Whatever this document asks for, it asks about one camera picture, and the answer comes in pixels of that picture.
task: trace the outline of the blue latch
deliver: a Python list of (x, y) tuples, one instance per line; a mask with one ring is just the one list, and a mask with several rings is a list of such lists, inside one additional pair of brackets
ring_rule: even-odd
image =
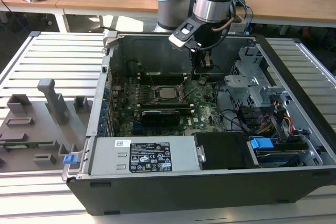
[(67, 154), (64, 156), (63, 164), (65, 165), (76, 165), (78, 154)]
[(270, 138), (259, 137), (250, 141), (253, 149), (273, 149), (274, 145)]

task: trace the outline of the desk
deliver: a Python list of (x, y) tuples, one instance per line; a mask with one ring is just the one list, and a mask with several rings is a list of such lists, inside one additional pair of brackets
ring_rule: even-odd
[(253, 23), (336, 27), (336, 0), (246, 0), (246, 3), (254, 11)]
[[(61, 32), (69, 31), (66, 14), (157, 17), (157, 0), (45, 0), (27, 3), (4, 0), (15, 12), (51, 13)], [(246, 0), (254, 11), (252, 23), (336, 27), (336, 0)], [(6, 11), (0, 3), (0, 11)]]

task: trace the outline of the motherboard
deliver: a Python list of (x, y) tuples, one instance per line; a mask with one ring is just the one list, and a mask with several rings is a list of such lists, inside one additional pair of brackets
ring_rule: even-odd
[(199, 80), (189, 77), (166, 81), (150, 77), (147, 82), (134, 77), (117, 80), (112, 85), (116, 136), (181, 136), (225, 131), (215, 103), (219, 83), (208, 82), (207, 76)]

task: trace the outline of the black plastic cover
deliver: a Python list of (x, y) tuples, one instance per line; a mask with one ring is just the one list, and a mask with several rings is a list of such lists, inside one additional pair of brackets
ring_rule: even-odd
[(209, 132), (194, 136), (196, 145), (204, 149), (203, 170), (259, 168), (253, 163), (247, 146), (249, 138), (244, 133)]

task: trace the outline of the floor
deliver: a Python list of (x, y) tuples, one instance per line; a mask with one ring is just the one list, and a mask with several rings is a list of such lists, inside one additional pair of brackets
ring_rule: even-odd
[[(53, 15), (41, 14), (17, 14), (26, 30), (21, 29), (15, 19), (9, 16), (8, 24), (0, 23), (0, 71), (2, 71), (12, 56), (19, 49), (30, 31), (58, 31)], [(99, 26), (97, 16), (68, 15), (68, 23), (72, 32), (102, 33), (104, 29)], [(156, 20), (153, 18), (127, 18), (104, 17), (104, 25), (120, 31), (153, 31)], [(300, 34), (300, 27), (291, 26), (284, 36), (279, 35), (280, 26), (255, 25), (253, 34), (265, 37), (299, 38), (306, 47), (328, 68), (332, 68), (336, 62), (335, 52), (330, 52), (321, 47), (321, 42), (327, 33), (325, 28), (313, 28), (310, 39), (305, 39)]]

